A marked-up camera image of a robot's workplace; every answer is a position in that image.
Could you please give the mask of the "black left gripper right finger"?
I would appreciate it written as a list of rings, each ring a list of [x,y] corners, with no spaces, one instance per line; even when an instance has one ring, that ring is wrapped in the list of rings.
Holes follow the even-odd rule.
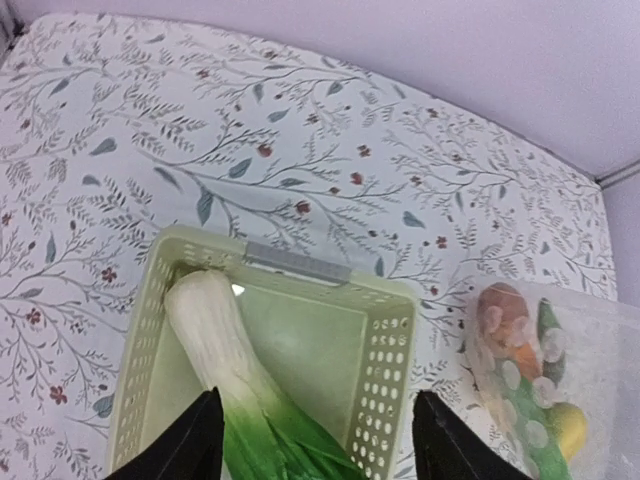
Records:
[[[422,390],[416,396],[413,447],[419,480],[529,480],[433,391]]]

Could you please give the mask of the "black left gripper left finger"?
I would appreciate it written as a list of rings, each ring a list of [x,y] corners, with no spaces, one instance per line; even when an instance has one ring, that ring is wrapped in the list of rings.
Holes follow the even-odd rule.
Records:
[[[203,392],[149,447],[108,480],[219,480],[224,418],[219,391]]]

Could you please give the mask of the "green bok choy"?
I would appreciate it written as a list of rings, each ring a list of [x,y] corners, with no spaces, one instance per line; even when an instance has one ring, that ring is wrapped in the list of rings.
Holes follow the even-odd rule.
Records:
[[[232,478],[363,478],[344,448],[261,364],[223,273],[182,277],[166,293],[164,308],[200,383],[220,394],[223,457]]]

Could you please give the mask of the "green cucumber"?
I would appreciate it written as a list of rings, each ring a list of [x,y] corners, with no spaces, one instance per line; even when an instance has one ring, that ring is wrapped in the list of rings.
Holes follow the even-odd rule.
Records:
[[[532,380],[522,379],[512,395],[517,414],[515,432],[523,446],[525,466],[535,478],[569,479],[568,462],[547,422],[547,410],[559,403],[568,338],[546,298],[538,304],[537,339],[542,353],[541,374]]]

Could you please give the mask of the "yellow lemon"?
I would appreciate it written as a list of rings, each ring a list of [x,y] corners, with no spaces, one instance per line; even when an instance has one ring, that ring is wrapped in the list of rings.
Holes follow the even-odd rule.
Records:
[[[547,410],[547,422],[564,459],[570,462],[586,443],[588,422],[584,412],[571,403],[556,403]]]

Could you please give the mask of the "clear zip top bag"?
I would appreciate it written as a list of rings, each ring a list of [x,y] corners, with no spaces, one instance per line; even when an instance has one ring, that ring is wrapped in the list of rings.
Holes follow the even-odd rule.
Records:
[[[526,474],[638,478],[638,308],[481,276],[465,333],[480,398]]]

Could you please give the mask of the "brown bread roll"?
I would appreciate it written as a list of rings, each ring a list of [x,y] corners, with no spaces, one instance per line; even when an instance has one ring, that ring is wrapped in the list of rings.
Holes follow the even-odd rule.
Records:
[[[497,358],[513,357],[528,343],[526,302],[514,287],[504,282],[494,283],[481,292],[476,319],[482,339]]]

